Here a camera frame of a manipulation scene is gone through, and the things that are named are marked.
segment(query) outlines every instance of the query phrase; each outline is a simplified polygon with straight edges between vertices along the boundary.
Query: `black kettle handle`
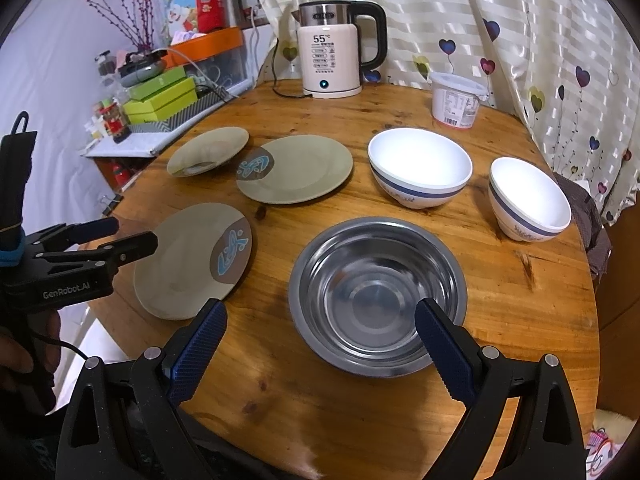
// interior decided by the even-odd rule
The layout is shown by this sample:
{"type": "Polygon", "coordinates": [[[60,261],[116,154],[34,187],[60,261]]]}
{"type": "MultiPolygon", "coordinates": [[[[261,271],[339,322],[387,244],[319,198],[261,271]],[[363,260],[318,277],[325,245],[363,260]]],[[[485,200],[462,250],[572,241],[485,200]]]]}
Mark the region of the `black kettle handle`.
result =
{"type": "Polygon", "coordinates": [[[385,9],[373,2],[351,2],[349,5],[351,23],[356,22],[356,16],[371,16],[376,20],[376,35],[378,37],[378,52],[371,61],[360,63],[360,71],[373,70],[384,62],[386,58],[386,14],[385,9]]]}

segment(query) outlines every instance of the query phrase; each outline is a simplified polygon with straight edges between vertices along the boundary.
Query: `metal bowl rim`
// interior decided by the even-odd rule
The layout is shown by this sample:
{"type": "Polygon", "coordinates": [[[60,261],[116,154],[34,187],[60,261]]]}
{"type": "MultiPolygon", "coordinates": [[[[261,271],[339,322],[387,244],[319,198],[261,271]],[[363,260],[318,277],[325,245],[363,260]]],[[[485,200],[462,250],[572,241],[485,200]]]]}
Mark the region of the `metal bowl rim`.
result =
{"type": "Polygon", "coordinates": [[[293,318],[294,325],[298,333],[302,336],[302,339],[309,345],[309,347],[315,352],[318,357],[324,359],[324,361],[332,364],[333,366],[340,368],[356,375],[374,377],[374,378],[386,378],[386,377],[399,377],[408,375],[422,368],[426,368],[433,363],[431,357],[427,353],[422,357],[404,365],[396,365],[389,367],[369,367],[360,363],[354,363],[340,359],[338,354],[335,354],[329,350],[322,342],[316,337],[313,331],[306,323],[304,313],[302,312],[302,304],[300,301],[300,281],[302,280],[302,272],[306,267],[306,264],[310,260],[312,254],[314,254],[327,240],[333,238],[335,235],[349,230],[354,227],[360,227],[365,225],[380,224],[385,226],[397,226],[404,229],[409,229],[415,234],[421,236],[440,252],[449,267],[452,270],[453,280],[456,284],[458,293],[458,304],[456,305],[456,313],[453,319],[453,323],[456,325],[462,325],[466,316],[466,302],[467,291],[465,276],[462,272],[462,268],[458,263],[458,260],[453,255],[451,250],[434,234],[428,232],[411,222],[400,220],[397,218],[383,217],[383,216],[368,216],[354,218],[344,222],[340,222],[328,229],[322,231],[318,236],[313,238],[306,247],[300,253],[300,256],[296,259],[293,265],[291,275],[289,278],[289,311],[293,318]]]}

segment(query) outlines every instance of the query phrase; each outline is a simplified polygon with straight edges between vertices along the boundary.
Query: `plate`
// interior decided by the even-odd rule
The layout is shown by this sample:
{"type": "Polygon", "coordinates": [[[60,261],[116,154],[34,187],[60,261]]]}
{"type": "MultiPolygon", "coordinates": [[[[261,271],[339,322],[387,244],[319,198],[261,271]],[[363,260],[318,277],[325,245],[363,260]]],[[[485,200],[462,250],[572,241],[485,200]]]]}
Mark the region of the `plate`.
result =
{"type": "Polygon", "coordinates": [[[209,298],[223,300],[251,255],[249,221],[225,204],[183,209],[154,233],[158,250],[136,262],[133,286],[145,310],[162,319],[190,319],[209,298]]]}
{"type": "Polygon", "coordinates": [[[394,218],[357,218],[314,238],[289,279],[296,329],[322,359],[367,377],[397,377],[431,364],[415,307],[433,298],[453,323],[466,314],[455,256],[432,233],[394,218]]]}
{"type": "Polygon", "coordinates": [[[243,128],[228,126],[211,130],[178,148],[166,164],[166,170],[172,176],[205,173],[231,160],[248,140],[249,133],[243,128]]]}
{"type": "Polygon", "coordinates": [[[296,204],[340,186],[353,157],[337,140],[298,135],[272,140],[250,152],[238,166],[242,193],[265,204],[296,204]]]}

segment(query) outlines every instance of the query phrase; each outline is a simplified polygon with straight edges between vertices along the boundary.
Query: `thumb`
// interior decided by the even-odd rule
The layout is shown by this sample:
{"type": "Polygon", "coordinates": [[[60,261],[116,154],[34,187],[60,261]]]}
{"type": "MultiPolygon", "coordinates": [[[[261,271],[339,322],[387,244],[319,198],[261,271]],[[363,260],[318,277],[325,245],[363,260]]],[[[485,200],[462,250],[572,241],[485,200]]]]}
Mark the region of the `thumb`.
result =
{"type": "Polygon", "coordinates": [[[28,374],[33,370],[33,359],[13,339],[0,335],[0,366],[21,374],[28,374]]]}

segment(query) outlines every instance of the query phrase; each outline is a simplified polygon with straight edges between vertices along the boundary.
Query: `white plastic tub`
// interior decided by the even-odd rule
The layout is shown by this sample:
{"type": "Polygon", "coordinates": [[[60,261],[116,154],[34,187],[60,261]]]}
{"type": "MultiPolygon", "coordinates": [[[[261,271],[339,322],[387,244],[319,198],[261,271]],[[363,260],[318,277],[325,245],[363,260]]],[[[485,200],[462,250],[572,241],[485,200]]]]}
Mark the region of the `white plastic tub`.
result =
{"type": "Polygon", "coordinates": [[[473,126],[480,100],[487,98],[486,87],[455,74],[431,72],[433,117],[448,126],[466,130],[473,126]]]}

